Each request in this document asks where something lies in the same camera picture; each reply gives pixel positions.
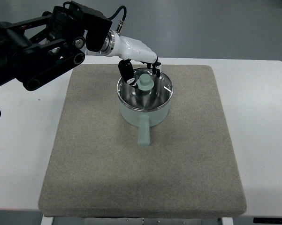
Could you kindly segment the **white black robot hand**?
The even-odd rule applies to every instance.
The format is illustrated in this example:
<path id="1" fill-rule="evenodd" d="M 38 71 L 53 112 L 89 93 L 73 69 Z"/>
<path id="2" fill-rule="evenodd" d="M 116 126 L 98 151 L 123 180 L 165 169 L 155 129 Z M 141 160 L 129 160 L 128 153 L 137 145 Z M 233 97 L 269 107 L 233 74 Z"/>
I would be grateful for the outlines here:
<path id="1" fill-rule="evenodd" d="M 132 39 L 125 36 L 120 36 L 117 33 L 114 35 L 115 44 L 111 51 L 112 56 L 118 56 L 121 61 L 118 63 L 118 68 L 122 79 L 131 87 L 138 88 L 135 79 L 134 69 L 131 61 L 139 61 L 147 65 L 148 69 L 157 77 L 161 74 L 161 62 L 157 54 L 151 50 L 140 40 Z"/>

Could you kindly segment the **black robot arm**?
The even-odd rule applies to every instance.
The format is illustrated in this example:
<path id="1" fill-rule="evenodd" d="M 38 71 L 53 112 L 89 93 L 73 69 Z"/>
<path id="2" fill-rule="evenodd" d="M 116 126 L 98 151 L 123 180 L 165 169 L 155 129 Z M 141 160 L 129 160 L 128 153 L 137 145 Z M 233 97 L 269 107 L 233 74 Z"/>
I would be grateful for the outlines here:
<path id="1" fill-rule="evenodd" d="M 66 1 L 38 18 L 0 22 L 0 86 L 17 79 L 34 91 L 80 65 L 83 47 L 92 52 L 103 47 L 112 20 Z"/>

